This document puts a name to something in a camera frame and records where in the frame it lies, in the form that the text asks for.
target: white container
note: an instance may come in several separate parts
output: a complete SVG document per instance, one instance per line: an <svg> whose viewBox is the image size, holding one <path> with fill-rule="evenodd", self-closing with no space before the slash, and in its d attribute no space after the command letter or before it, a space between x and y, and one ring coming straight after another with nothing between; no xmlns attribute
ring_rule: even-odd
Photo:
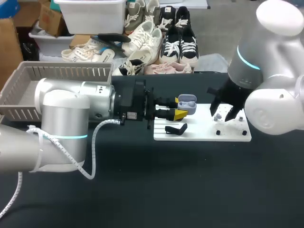
<svg viewBox="0 0 304 228"><path fill-rule="evenodd" d="M54 0L71 34L123 33L126 0Z"/></svg>
<svg viewBox="0 0 304 228"><path fill-rule="evenodd" d="M159 0L160 4L174 4L174 3L181 3L184 0Z"/></svg>
<svg viewBox="0 0 304 228"><path fill-rule="evenodd" d="M33 38L37 43L40 53L44 56L61 57L61 51L70 49L69 45L74 36L71 37L53 37L37 35L38 29L33 29L28 36Z"/></svg>

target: black bracket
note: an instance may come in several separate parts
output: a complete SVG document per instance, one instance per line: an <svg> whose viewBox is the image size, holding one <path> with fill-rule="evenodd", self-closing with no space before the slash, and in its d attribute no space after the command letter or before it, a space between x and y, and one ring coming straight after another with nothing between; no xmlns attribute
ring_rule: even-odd
<svg viewBox="0 0 304 228"><path fill-rule="evenodd" d="M182 135L188 128L188 125L185 123L180 129L170 126L165 126L165 131L167 134L176 134L176 135Z"/></svg>

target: cable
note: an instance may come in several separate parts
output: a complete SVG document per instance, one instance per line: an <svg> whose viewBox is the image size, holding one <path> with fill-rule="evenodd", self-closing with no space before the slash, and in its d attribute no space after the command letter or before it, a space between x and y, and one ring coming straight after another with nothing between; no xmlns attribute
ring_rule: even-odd
<svg viewBox="0 0 304 228"><path fill-rule="evenodd" d="M13 204L13 202L15 201L15 199L17 198L17 196L18 196L18 194L20 192L20 189L21 189L21 185L22 185L22 172L18 172L18 184L17 184L17 188L15 190L15 193L14 193L13 197L10 199L9 203L6 205L6 207L0 213L0 219L10 209L11 205Z"/></svg>
<svg viewBox="0 0 304 228"><path fill-rule="evenodd" d="M29 126L29 129L27 130L28 133L33 133L36 132L39 134L39 137L41 138L41 135L47 137L59 150L61 150L66 156L67 158L78 168L78 170L88 179L93 179L95 177L95 172L96 172L96 155L95 155L95 140L96 140L96 136L97 133L99 131L99 129L106 125L106 124L120 124L120 120L105 120L102 121L95 129L93 132L93 136L92 136L92 175L88 174L79 164L78 162L67 152L67 150L63 147L63 145L60 144L60 142L58 142L58 139L54 138L52 135L50 135L49 133L41 130L40 128L37 128L35 126ZM7 206L4 208L4 210L0 213L0 219L3 217L3 215L9 210L9 208L11 207L11 205L14 203L15 199L17 198L20 189L21 189L21 185L22 185L22 172L18 172L18 184L17 184L17 188L15 190L15 193L13 195L13 197L10 199L9 203L7 204Z"/></svg>
<svg viewBox="0 0 304 228"><path fill-rule="evenodd" d="M41 133L43 136L47 137L59 150L62 151L63 154L66 155L66 157L77 167L77 169L89 180L93 179L95 177L96 172L96 156L95 156L95 139L98 130L105 124L120 124L119 120L104 120L102 121L94 130L93 136L92 136L92 174L88 174L80 165L79 163L67 152L67 150L64 148L63 145L58 142L58 139L56 139L54 136L50 135L49 133L41 130L40 128L37 128L35 126L30 126L30 129L27 130L28 133L31 132L37 132Z"/></svg>

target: shoe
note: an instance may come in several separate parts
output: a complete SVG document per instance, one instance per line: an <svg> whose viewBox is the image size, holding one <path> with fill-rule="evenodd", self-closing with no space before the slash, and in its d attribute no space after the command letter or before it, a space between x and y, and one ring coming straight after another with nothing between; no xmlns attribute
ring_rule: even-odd
<svg viewBox="0 0 304 228"><path fill-rule="evenodd" d="M90 38L85 44L78 44L74 48L92 49L92 50L99 51L103 47L105 47L105 46L102 43Z"/></svg>
<svg viewBox="0 0 304 228"><path fill-rule="evenodd" d="M168 29L175 24L175 11L176 9L172 6L161 8L160 25L157 27L161 29L164 35Z"/></svg>
<svg viewBox="0 0 304 228"><path fill-rule="evenodd" d="M146 38L146 33L152 33L154 30L154 23L152 21L145 21L140 24L133 33L128 37L131 39L129 43L123 43L122 49L124 49L124 54L130 56L133 52L139 50Z"/></svg>
<svg viewBox="0 0 304 228"><path fill-rule="evenodd" d="M167 75L167 74L191 74L192 69L189 64L179 63L164 63L164 64L152 64L145 66L145 75Z"/></svg>
<svg viewBox="0 0 304 228"><path fill-rule="evenodd" d="M180 63L189 63L191 67L195 67L200 55L196 37L190 26L184 29L180 41Z"/></svg>
<svg viewBox="0 0 304 228"><path fill-rule="evenodd" d="M62 59L66 62L102 62L98 52L92 49L83 49L76 47L73 50L63 50Z"/></svg>
<svg viewBox="0 0 304 228"><path fill-rule="evenodd" d="M183 30L188 25L191 25L189 10L187 7L181 6L176 13L175 26Z"/></svg>
<svg viewBox="0 0 304 228"><path fill-rule="evenodd" d="M144 12L144 21L154 22L154 26L159 25L161 6L158 0L150 0Z"/></svg>
<svg viewBox="0 0 304 228"><path fill-rule="evenodd" d="M137 75L145 65L151 60L151 52L149 50L135 51L130 57L113 73L113 76L121 75Z"/></svg>
<svg viewBox="0 0 304 228"><path fill-rule="evenodd" d="M154 63L158 59L158 54L162 46L162 31L156 28L151 34L146 34L146 40L140 50L150 50L151 60L148 65Z"/></svg>
<svg viewBox="0 0 304 228"><path fill-rule="evenodd" d="M124 31L131 34L143 22L146 3L144 0L136 0L127 4L127 18L124 20Z"/></svg>
<svg viewBox="0 0 304 228"><path fill-rule="evenodd" d="M160 63L178 62L180 58L180 33L175 26L171 26L163 41L160 52Z"/></svg>

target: black tablecloth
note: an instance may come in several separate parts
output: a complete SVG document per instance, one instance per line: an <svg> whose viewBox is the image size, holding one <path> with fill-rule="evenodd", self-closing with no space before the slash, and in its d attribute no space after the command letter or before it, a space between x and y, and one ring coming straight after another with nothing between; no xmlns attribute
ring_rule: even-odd
<svg viewBox="0 0 304 228"><path fill-rule="evenodd" d="M227 75L138 78L157 95L189 93L210 103L207 87L220 87ZM119 91L133 80L114 77L113 84ZM84 165L89 172L93 128ZM0 227L303 228L304 132L250 130L251 142L158 142L145 121L107 125L97 136L95 179L78 171L25 173ZM16 173L0 175L1 210L16 182Z"/></svg>

